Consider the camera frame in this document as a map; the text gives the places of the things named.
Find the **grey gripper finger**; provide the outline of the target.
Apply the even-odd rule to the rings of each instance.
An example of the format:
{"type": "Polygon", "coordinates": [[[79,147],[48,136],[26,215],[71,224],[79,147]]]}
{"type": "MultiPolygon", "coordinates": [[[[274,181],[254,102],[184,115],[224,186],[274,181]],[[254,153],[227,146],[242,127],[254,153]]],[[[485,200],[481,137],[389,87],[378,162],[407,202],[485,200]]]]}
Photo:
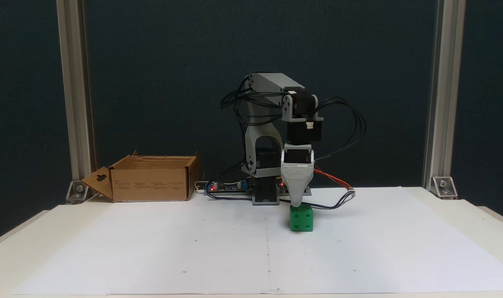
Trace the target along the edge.
{"type": "Polygon", "coordinates": [[[282,152],[280,173],[289,190],[291,206],[301,206],[306,187],[314,174],[314,151],[313,164],[284,164],[284,152],[282,152]]]}

